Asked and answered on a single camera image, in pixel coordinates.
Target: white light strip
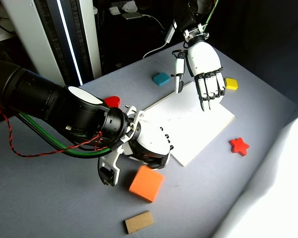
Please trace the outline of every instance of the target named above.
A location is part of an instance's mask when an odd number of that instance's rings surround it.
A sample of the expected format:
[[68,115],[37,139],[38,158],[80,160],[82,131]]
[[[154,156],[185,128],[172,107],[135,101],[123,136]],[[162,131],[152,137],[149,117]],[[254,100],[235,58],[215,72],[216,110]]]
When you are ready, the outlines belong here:
[[58,3],[59,12],[60,12],[60,15],[61,15],[61,19],[62,19],[64,31],[65,31],[65,34],[66,34],[66,38],[68,40],[68,44],[69,44],[69,47],[70,47],[71,55],[72,55],[72,58],[73,58],[73,61],[74,61],[74,65],[75,65],[76,73],[77,73],[77,76],[78,76],[78,80],[79,80],[80,85],[82,86],[83,85],[83,81],[81,80],[81,77],[80,77],[80,72],[79,72],[79,69],[78,69],[77,62],[76,62],[76,57],[75,57],[73,46],[72,46],[72,42],[71,42],[71,39],[70,39],[70,34],[69,34],[68,26],[66,25],[66,22],[65,22],[65,17],[64,17],[64,13],[63,13],[63,8],[62,8],[62,5],[61,5],[61,1],[60,0],[57,0],[57,3]]

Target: green cable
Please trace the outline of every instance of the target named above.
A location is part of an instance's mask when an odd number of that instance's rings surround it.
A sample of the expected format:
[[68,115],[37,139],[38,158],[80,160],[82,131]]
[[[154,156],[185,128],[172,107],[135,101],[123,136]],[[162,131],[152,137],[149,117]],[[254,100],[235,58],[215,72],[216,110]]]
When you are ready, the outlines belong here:
[[[27,121],[29,121],[36,129],[38,129],[42,134],[44,134],[46,137],[48,137],[50,140],[52,140],[57,146],[59,146],[62,149],[66,149],[67,146],[59,142],[57,139],[55,139],[53,136],[51,136],[48,132],[46,132],[38,123],[36,123],[31,117],[29,117],[28,114],[25,113],[19,113],[21,116],[23,116]],[[78,152],[73,149],[67,150],[70,154],[73,155],[78,155],[78,156],[101,156],[103,153],[110,151],[109,148],[100,150],[100,151],[95,151],[95,152],[89,152],[89,153],[84,153],[84,152]]]
[[219,0],[216,0],[216,2],[215,2],[215,4],[214,4],[214,7],[213,7],[213,9],[212,9],[210,15],[208,16],[208,19],[207,19],[207,21],[205,22],[205,24],[208,24],[208,23],[209,23],[209,21],[210,21],[210,19],[211,19],[211,16],[213,15],[213,12],[214,12],[215,8],[216,8],[217,5],[218,5],[218,2],[219,2]]

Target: robotic arm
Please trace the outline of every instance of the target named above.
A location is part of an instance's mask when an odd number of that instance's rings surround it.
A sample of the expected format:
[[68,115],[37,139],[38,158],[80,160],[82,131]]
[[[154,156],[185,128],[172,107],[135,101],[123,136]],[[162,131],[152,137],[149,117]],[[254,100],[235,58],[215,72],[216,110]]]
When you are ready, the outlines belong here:
[[116,185],[122,153],[153,169],[163,168],[173,148],[168,135],[144,120],[143,111],[131,106],[124,113],[103,100],[72,86],[61,87],[17,65],[0,61],[0,107],[17,117],[57,150],[66,147],[28,115],[42,119],[73,143],[87,142],[92,152],[64,150],[79,158],[99,158],[98,172],[104,184]]
[[202,25],[201,19],[213,10],[217,4],[213,0],[176,0],[174,4],[174,21],[167,33],[165,41],[170,42],[175,30],[183,33],[185,50],[172,52],[175,62],[176,93],[182,91],[185,61],[191,77],[194,77],[201,108],[210,110],[212,104],[219,103],[225,94],[225,84],[221,74],[221,62],[214,48],[206,43],[209,34],[204,31],[207,23]]

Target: orange cube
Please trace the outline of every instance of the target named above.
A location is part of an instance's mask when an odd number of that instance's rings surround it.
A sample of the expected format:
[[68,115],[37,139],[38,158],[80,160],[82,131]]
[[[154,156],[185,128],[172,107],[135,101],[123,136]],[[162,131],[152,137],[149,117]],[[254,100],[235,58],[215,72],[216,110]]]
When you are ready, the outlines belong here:
[[129,191],[147,202],[153,202],[158,195],[163,181],[163,175],[143,165],[139,168]]

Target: yellow block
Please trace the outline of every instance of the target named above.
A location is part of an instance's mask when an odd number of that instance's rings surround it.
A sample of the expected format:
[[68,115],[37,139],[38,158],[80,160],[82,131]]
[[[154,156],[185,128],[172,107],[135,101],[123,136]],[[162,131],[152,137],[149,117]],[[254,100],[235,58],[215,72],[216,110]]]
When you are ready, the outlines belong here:
[[225,79],[225,85],[226,85],[226,88],[231,89],[231,90],[238,89],[237,80],[233,79],[233,78],[226,78]]

